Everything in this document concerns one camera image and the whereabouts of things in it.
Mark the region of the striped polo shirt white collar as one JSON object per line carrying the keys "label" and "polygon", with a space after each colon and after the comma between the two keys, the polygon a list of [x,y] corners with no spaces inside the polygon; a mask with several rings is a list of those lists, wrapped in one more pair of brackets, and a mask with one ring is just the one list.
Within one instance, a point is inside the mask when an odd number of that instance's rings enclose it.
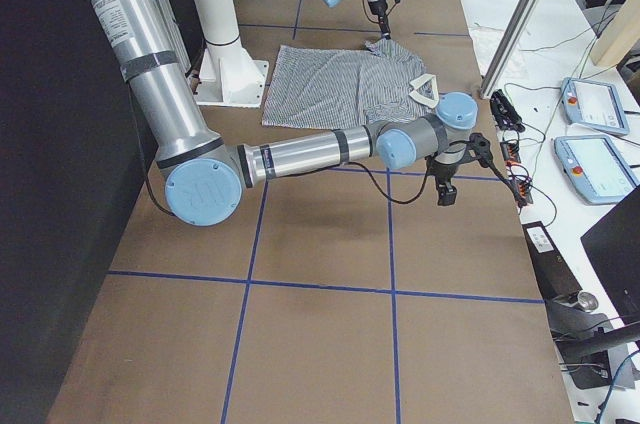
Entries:
{"label": "striped polo shirt white collar", "polygon": [[281,46],[262,124],[347,129],[379,121],[410,122],[431,108],[410,96],[427,73],[422,59],[393,40],[363,50]]}

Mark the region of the orange black terminal block strip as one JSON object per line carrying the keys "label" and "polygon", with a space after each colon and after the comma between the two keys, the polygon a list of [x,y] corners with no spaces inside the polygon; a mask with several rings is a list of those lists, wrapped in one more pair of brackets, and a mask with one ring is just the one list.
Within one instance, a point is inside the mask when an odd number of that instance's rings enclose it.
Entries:
{"label": "orange black terminal block strip", "polygon": [[516,140],[507,140],[500,143],[500,149],[505,161],[508,172],[508,180],[511,187],[524,200],[524,206],[533,203],[531,191],[533,187],[533,179],[521,162],[519,153],[519,142]]}

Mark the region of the black connector bundle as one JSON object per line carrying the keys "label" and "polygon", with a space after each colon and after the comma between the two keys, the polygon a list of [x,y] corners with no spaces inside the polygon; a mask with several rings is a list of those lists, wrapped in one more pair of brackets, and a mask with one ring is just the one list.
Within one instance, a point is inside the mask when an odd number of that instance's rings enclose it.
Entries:
{"label": "black connector bundle", "polygon": [[497,89],[492,93],[490,109],[500,130],[511,130],[519,133],[526,130],[522,118],[501,89]]}

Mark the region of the black box with white label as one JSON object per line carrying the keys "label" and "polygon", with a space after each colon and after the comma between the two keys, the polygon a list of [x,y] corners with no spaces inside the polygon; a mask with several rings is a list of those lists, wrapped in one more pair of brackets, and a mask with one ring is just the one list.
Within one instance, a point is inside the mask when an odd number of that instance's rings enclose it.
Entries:
{"label": "black box with white label", "polygon": [[538,288],[544,300],[580,291],[582,287],[541,221],[522,225]]}

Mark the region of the lower blue teach pendant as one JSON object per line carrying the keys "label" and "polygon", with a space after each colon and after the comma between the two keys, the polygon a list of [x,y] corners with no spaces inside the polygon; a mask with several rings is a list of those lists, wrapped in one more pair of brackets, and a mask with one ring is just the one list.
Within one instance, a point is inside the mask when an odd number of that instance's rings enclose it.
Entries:
{"label": "lower blue teach pendant", "polygon": [[639,185],[609,136],[556,137],[553,147],[570,183],[588,204],[616,204]]}

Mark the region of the blue teach pendant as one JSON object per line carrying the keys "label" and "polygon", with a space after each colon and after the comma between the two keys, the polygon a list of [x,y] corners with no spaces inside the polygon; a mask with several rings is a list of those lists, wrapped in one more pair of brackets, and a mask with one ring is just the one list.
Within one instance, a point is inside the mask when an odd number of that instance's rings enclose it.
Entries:
{"label": "blue teach pendant", "polygon": [[570,183],[588,204],[616,204],[639,185],[609,136],[556,137],[553,147]]}
{"label": "blue teach pendant", "polygon": [[613,84],[565,78],[561,84],[562,106],[571,124],[581,124],[616,136],[626,136],[629,124]]}

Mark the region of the upper blue teach pendant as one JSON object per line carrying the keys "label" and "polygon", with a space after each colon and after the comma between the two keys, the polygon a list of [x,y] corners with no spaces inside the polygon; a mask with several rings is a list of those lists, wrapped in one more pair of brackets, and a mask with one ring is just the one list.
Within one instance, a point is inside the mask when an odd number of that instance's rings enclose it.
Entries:
{"label": "upper blue teach pendant", "polygon": [[571,124],[581,124],[616,136],[626,136],[629,124],[613,84],[565,78],[561,84],[562,106]]}

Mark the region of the black monitor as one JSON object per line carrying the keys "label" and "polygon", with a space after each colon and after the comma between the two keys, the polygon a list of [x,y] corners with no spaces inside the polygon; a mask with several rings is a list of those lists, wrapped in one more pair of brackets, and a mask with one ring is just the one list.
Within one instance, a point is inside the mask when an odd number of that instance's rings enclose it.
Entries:
{"label": "black monitor", "polygon": [[639,188],[582,237],[586,255],[619,316],[639,318]]}

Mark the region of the silver round knob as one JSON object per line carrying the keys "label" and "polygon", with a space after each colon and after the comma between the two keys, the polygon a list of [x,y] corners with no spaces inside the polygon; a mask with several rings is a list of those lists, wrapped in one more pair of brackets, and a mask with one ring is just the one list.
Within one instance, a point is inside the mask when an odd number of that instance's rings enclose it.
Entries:
{"label": "silver round knob", "polygon": [[584,312],[593,312],[598,309],[599,301],[592,293],[581,290],[576,294],[576,306]]}

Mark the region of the wooden beam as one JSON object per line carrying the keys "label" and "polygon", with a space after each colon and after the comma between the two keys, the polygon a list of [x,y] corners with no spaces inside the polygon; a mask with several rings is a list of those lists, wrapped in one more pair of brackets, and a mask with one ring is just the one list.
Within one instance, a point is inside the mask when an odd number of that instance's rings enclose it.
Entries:
{"label": "wooden beam", "polygon": [[626,0],[598,38],[591,60],[599,67],[616,66],[638,40],[639,0]]}

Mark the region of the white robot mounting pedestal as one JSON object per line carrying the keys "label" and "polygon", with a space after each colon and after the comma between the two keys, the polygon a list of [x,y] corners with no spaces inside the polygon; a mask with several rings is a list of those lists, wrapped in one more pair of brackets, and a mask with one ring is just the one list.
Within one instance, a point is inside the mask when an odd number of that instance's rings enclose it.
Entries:
{"label": "white robot mounting pedestal", "polygon": [[243,47],[233,0],[194,0],[206,50],[199,71],[200,105],[258,108],[269,63]]}

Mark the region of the aluminium frame post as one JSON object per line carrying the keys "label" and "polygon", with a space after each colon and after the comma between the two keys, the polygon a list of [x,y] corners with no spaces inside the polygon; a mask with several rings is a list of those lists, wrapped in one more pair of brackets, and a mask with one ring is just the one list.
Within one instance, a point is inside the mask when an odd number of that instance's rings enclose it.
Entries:
{"label": "aluminium frame post", "polygon": [[496,49],[496,53],[482,80],[479,90],[479,95],[482,99],[489,98],[496,88],[496,85],[504,73],[538,1],[539,0],[518,1],[503,37]]}

